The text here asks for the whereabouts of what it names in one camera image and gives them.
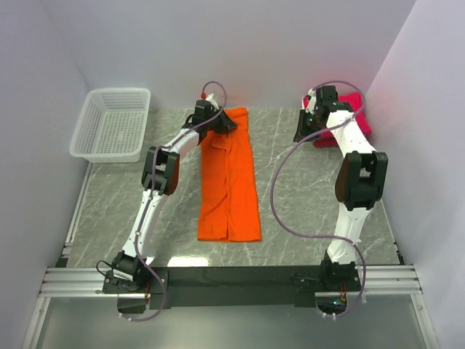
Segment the orange t-shirt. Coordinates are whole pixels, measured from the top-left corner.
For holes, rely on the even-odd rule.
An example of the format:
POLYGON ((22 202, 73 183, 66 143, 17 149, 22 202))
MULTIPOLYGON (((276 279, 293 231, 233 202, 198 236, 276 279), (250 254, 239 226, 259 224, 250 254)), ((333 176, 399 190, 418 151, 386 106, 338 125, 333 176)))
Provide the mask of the orange t-shirt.
POLYGON ((248 110, 226 114, 237 128, 226 135, 208 132, 201 142, 200 241, 262 240, 248 110))

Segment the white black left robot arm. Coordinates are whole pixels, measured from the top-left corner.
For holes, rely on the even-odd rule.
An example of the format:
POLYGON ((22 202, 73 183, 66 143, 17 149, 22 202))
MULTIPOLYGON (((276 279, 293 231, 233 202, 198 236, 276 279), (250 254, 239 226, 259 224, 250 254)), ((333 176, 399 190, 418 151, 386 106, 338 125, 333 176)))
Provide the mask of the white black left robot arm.
POLYGON ((146 265, 152 260, 146 247, 164 204, 177 189, 181 160, 201 144, 208 132, 226 135, 235 129, 237 124, 226 115, 213 94, 203 94, 179 133, 167 144, 147 152, 139 211, 129 237, 111 263, 113 275, 128 292, 137 292, 144 286, 146 265))

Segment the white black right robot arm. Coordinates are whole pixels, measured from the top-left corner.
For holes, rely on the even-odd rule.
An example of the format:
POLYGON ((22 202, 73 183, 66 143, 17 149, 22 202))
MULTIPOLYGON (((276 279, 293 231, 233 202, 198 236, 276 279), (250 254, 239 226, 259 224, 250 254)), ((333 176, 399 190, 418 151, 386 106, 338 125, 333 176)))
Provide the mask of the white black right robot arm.
POLYGON ((335 182, 335 196, 339 213, 335 227, 335 239, 326 250, 326 257, 339 265, 348 265, 357 258, 351 243, 359 240, 364 222, 384 191, 387 174, 387 154, 378 152, 367 140, 357 121, 356 112, 346 100, 340 100, 334 85, 322 85, 308 91, 302 98, 302 108, 294 142, 305 139, 315 132, 316 140, 324 140, 324 134, 332 134, 343 162, 335 182))

